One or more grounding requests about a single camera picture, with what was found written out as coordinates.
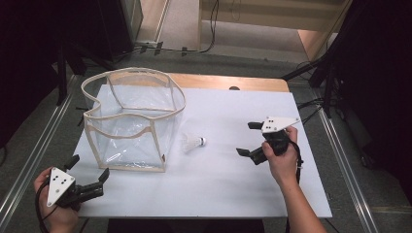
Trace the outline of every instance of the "badminton shuttlecock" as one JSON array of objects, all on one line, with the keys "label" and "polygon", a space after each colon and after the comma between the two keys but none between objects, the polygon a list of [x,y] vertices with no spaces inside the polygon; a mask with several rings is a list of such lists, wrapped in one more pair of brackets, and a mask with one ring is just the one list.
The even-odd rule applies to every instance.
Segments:
[{"label": "badminton shuttlecock", "polygon": [[195,148],[204,147],[206,145],[206,139],[199,136],[194,136],[190,134],[184,134],[182,146],[183,151],[188,152]]}]

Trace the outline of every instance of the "black tripod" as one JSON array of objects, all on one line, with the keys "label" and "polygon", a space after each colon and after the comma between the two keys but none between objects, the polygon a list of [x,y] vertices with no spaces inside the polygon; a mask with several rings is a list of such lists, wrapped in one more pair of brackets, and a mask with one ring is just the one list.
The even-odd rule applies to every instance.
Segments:
[{"label": "black tripod", "polygon": [[325,86],[325,96],[324,104],[322,107],[328,118],[330,118],[330,100],[332,95],[333,82],[336,78],[336,60],[339,58],[337,54],[345,48],[346,38],[351,35],[351,30],[354,23],[357,22],[360,14],[363,12],[367,5],[367,1],[360,3],[360,1],[353,1],[352,5],[349,8],[348,14],[346,15],[342,27],[336,36],[334,42],[331,44],[330,48],[326,53],[315,61],[310,62],[309,64],[286,74],[281,77],[285,81],[289,81],[296,76],[299,76],[305,72],[308,72],[316,68],[312,77],[309,80],[309,85],[311,87],[319,87],[323,81],[326,82]]},{"label": "black tripod", "polygon": [[64,38],[59,38],[57,51],[58,106],[67,97],[66,61],[75,75],[84,75],[86,66],[82,61],[82,57],[90,58],[108,71],[116,70],[114,66],[86,48],[74,43],[69,43],[65,41]]}]

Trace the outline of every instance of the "transparent plastic bin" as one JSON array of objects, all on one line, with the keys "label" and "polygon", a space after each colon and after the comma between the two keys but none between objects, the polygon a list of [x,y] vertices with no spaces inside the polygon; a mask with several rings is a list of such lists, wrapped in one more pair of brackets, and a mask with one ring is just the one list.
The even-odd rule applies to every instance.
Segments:
[{"label": "transparent plastic bin", "polygon": [[82,91],[89,108],[85,132],[100,168],[165,172],[186,106],[169,75],[120,69],[88,78]]}]

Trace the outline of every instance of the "wire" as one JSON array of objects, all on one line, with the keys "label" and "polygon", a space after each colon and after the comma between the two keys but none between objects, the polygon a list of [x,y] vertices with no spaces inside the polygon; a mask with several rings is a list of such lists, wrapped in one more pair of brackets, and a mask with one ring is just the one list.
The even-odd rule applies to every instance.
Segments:
[{"label": "wire", "polygon": [[[83,110],[84,112],[88,111],[87,108],[81,108],[81,107],[76,107],[76,110]],[[84,115],[82,115],[82,117],[80,118],[78,126],[82,125],[83,121],[85,121],[85,116]]]},{"label": "wire", "polygon": [[45,217],[43,217],[42,221],[46,220],[46,218],[48,218],[49,216],[51,216],[52,213],[53,213],[55,210],[57,210],[57,206],[55,206],[54,209],[52,209],[52,211],[51,211],[48,215],[46,215]]},{"label": "wire", "polygon": [[48,228],[46,227],[45,223],[43,222],[42,213],[40,212],[40,194],[42,193],[43,188],[45,188],[45,186],[48,185],[49,182],[50,182],[50,179],[47,178],[47,179],[42,183],[42,185],[40,185],[39,189],[38,189],[37,192],[36,192],[36,199],[35,199],[35,201],[34,201],[34,205],[35,205],[35,208],[36,208],[36,216],[37,216],[37,218],[38,218],[38,220],[39,220],[39,227],[40,227],[40,230],[41,230],[43,233],[49,233],[49,230],[48,230]]},{"label": "wire", "polygon": [[3,157],[2,157],[2,159],[1,159],[1,161],[0,161],[0,167],[3,166],[3,164],[6,162],[7,154],[8,154],[8,151],[7,151],[7,147],[6,147],[6,145],[5,145],[5,146],[3,147]]},{"label": "wire", "polygon": [[324,103],[324,98],[320,97],[320,98],[316,98],[316,99],[313,99],[311,101],[308,101],[306,103],[300,104],[299,106],[297,106],[297,109],[301,110],[301,109],[306,108],[310,105],[322,105],[323,103]]},{"label": "wire", "polygon": [[79,233],[82,233],[82,232],[85,230],[86,225],[87,225],[87,223],[88,223],[89,220],[90,220],[90,218],[86,218],[86,220],[85,220],[85,222],[83,223],[82,228],[80,229]]},{"label": "wire", "polygon": [[303,119],[303,120],[302,120],[302,124],[304,125],[307,121],[309,121],[309,119],[311,119],[312,116],[314,116],[321,108],[322,108],[322,106],[319,106],[319,107],[315,110],[315,112],[313,112],[313,113],[312,113],[310,116],[308,116],[307,118]]},{"label": "wire", "polygon": [[[299,148],[299,146],[297,145],[297,143],[295,143],[295,142],[292,141],[292,140],[289,140],[289,143],[293,145],[294,149],[295,149],[296,152],[297,152],[296,180],[297,180],[297,183],[299,183],[299,182],[300,182],[300,170],[302,169],[302,163],[303,163],[302,156],[301,156],[301,154],[300,154],[300,148]],[[290,231],[291,231],[291,225],[290,225],[290,223],[289,223],[289,218],[287,218],[287,220],[286,220],[286,229],[285,229],[285,232],[286,232],[286,233],[289,233]]]},{"label": "wire", "polygon": [[[303,63],[309,63],[308,65],[311,64],[310,61],[302,61],[302,62],[300,62],[299,64],[296,65],[296,69],[295,69],[295,70],[299,69],[299,66],[302,65]],[[306,73],[308,73],[309,75],[313,75],[313,73],[311,73],[311,72],[309,72],[309,71],[306,71]],[[309,81],[309,79],[306,78],[306,77],[303,77],[302,74],[300,74],[299,76],[300,76],[303,80]]]},{"label": "wire", "polygon": [[330,225],[337,233],[339,233],[339,230],[338,230],[327,218],[325,218],[325,221],[326,221],[327,223],[329,223],[329,225]]},{"label": "wire", "polygon": [[185,52],[185,53],[204,53],[208,52],[215,46],[215,41],[216,41],[216,22],[218,20],[218,12],[219,12],[219,0],[215,1],[215,4],[213,5],[212,8],[212,13],[210,14],[210,30],[212,32],[212,41],[209,45],[209,47],[206,50],[171,50],[171,49],[162,49],[162,48],[148,48],[144,46],[137,46],[137,48],[133,51],[124,53],[121,58],[119,58],[117,61],[114,61],[114,64],[117,64],[121,62],[127,55],[130,55],[136,51],[145,49],[145,50],[165,50],[165,51],[177,51],[177,52]]}]

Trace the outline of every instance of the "white table surface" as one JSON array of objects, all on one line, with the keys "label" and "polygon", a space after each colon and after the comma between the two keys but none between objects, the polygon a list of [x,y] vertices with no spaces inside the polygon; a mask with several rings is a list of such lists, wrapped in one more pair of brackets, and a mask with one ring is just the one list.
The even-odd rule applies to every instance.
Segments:
[{"label": "white table surface", "polygon": [[[166,172],[111,170],[104,195],[83,203],[89,217],[275,217],[285,202],[268,163],[258,166],[236,148],[254,150],[264,138],[248,122],[266,117],[300,117],[291,93],[184,88],[187,106],[169,154]],[[300,185],[318,217],[331,217],[325,191],[301,122],[298,145],[304,160]],[[182,151],[183,133],[207,139],[204,148]],[[80,161],[68,173],[77,184],[97,182],[99,169],[82,134],[74,154]]]}]

